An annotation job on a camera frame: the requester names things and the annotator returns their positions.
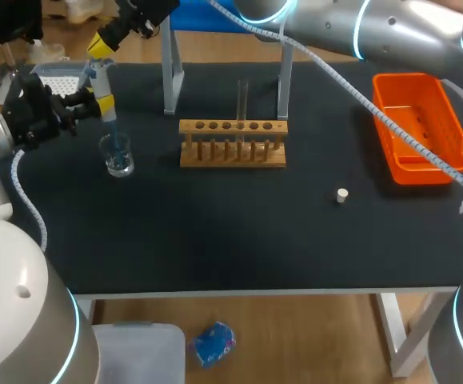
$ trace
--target white container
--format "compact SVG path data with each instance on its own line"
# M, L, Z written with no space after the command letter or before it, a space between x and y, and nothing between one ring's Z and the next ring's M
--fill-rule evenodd
M185 335L170 324L94 326L98 384L184 384Z

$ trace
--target blue object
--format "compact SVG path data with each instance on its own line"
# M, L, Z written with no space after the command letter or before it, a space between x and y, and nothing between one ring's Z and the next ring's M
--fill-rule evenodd
M203 368L210 368L222 360L236 345L234 332L221 322L216 322L201 336L191 342L194 353Z
M239 16L233 0L219 0L229 12ZM208 2L181 0L180 6L170 15L171 30L194 30L199 32L248 32L215 10Z

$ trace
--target white table frame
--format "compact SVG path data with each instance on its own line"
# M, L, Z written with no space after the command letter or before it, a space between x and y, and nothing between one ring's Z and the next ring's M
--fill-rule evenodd
M427 355L429 332L442 307L452 297L456 287L435 288L386 288L345 290L215 290L193 292L158 292L138 294L81 294L76 295L78 305L92 322L96 300L126 298L208 298L236 296L279 296L308 294L375 294L381 312L382 325L391 357L390 368L393 377L407 378ZM411 330L405 332L396 293L427 293L414 318Z

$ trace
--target blue liquid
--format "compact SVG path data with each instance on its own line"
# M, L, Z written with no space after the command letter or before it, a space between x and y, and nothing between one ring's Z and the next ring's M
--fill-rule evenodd
M113 120L112 122L105 122L105 126L108 128L110 132L110 137L113 139L113 142L114 142L114 150L116 153L114 161L117 163L117 166L119 168L124 169L125 168L124 165L126 162L122 154L123 149L119 145L118 124L115 120Z

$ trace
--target table leg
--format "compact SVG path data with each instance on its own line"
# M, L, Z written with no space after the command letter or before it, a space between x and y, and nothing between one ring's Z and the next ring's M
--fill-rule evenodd
M77 298L77 304L80 310L86 316L87 320L89 320L89 323L92 324L96 300L90 300L88 298Z
M391 373L395 378L407 378L427 354L429 331L443 306L453 292L435 293L430 302L424 303L419 321L413 324L409 334L405 333L396 294L377 294L389 354Z

